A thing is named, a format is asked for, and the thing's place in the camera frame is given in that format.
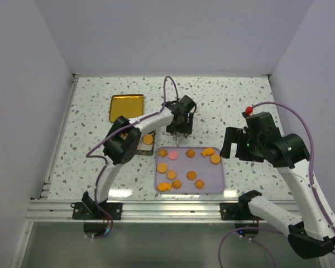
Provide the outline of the metal tongs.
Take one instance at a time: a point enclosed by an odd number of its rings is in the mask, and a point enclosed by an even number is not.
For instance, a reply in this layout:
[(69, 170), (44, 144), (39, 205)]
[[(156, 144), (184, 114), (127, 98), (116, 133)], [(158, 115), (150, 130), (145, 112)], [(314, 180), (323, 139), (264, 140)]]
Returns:
[(188, 138), (187, 134), (175, 133), (175, 145), (176, 147), (181, 146), (184, 143), (184, 140)]

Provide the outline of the gold cookie tin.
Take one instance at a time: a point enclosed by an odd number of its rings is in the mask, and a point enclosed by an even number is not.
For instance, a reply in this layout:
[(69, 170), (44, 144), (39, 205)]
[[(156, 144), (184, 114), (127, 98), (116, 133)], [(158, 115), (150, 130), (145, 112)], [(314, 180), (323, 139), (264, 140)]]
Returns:
[(143, 138), (146, 135), (143, 135), (137, 128), (131, 129), (129, 132), (127, 132), (127, 130), (121, 132), (118, 137), (122, 141), (121, 149), (123, 150), (123, 153), (128, 156), (152, 155), (155, 133), (151, 132), (150, 135), (152, 136), (152, 143), (146, 144), (143, 141)]

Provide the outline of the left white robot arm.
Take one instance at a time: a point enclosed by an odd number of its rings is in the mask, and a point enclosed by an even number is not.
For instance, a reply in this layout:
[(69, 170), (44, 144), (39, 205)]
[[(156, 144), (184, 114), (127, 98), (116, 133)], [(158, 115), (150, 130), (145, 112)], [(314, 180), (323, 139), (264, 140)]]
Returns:
[(108, 214), (104, 203), (108, 199), (112, 183), (122, 166), (133, 159), (138, 144), (145, 135), (161, 127), (172, 134), (191, 134), (196, 109), (197, 104), (185, 95), (180, 100), (163, 103), (161, 109), (152, 114), (135, 118), (118, 117), (105, 139), (86, 154), (87, 158), (93, 158), (92, 153), (103, 146), (101, 158), (104, 159), (104, 166), (93, 190), (85, 192), (82, 197), (86, 214), (92, 219)]

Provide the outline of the gold tin lid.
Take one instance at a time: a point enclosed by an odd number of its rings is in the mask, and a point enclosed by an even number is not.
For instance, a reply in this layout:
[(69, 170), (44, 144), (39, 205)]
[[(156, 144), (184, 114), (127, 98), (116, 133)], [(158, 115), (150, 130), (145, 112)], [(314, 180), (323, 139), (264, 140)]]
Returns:
[(114, 122), (118, 117), (139, 117), (144, 114), (143, 94), (113, 95), (109, 108), (109, 121)]

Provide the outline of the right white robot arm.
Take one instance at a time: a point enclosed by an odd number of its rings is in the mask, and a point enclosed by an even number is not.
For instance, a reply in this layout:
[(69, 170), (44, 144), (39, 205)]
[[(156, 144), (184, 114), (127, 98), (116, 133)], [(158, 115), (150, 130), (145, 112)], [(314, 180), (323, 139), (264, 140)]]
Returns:
[(335, 249), (335, 214), (316, 179), (310, 178), (310, 153), (302, 138), (283, 136), (269, 112), (243, 112), (246, 127), (227, 127), (220, 156), (228, 159), (232, 144), (236, 158), (269, 162), (283, 177), (299, 209), (292, 214), (272, 203), (257, 190), (242, 194), (235, 205), (221, 204), (222, 219), (260, 218), (284, 234), (294, 252), (303, 259), (325, 256)]

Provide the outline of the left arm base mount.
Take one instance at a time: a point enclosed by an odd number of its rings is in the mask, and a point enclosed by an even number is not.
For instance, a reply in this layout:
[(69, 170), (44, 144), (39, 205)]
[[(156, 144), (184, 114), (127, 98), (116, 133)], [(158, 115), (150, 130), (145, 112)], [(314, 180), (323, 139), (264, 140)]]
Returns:
[[(102, 202), (100, 207), (107, 212), (113, 220), (120, 220), (123, 211), (123, 204), (117, 202)], [(102, 220), (107, 215), (102, 212), (91, 199), (70, 204), (73, 209), (72, 219), (74, 220)]]

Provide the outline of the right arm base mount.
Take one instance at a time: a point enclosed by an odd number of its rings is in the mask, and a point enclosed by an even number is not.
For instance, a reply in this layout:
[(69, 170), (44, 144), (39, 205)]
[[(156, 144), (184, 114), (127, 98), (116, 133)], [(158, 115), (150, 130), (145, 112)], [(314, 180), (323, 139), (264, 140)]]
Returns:
[(252, 190), (238, 197), (237, 203), (225, 202), (219, 204), (219, 212), (223, 221), (247, 221), (256, 217), (251, 213), (248, 204), (253, 198), (262, 196), (257, 190)]

